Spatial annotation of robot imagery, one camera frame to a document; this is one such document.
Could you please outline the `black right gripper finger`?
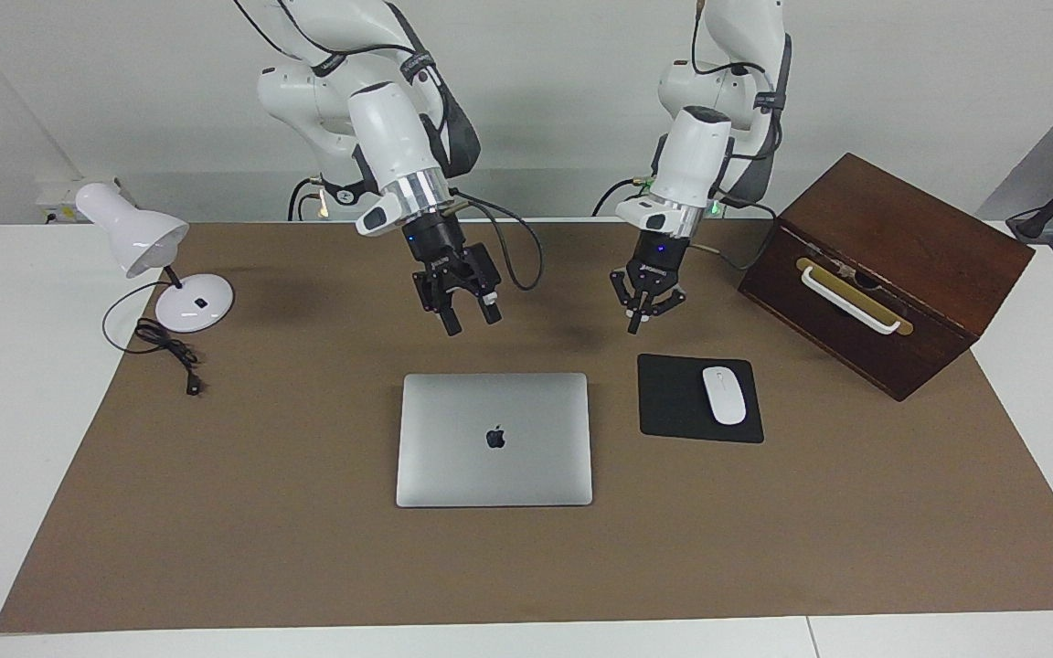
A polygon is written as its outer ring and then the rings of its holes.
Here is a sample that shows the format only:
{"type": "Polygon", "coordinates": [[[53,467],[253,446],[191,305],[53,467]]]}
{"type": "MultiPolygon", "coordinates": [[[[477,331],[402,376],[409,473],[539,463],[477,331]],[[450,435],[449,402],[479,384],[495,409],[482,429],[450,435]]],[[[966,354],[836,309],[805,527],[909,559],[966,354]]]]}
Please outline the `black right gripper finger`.
{"type": "Polygon", "coordinates": [[[466,263],[473,270],[473,295],[486,324],[497,324],[502,314],[497,307],[496,286],[501,282],[500,273],[485,247],[468,247],[466,263]]]}
{"type": "Polygon", "coordinates": [[[448,336],[455,336],[463,331],[456,312],[452,308],[452,291],[448,281],[439,274],[415,275],[415,290],[419,295],[423,310],[435,313],[440,318],[448,336]]]}

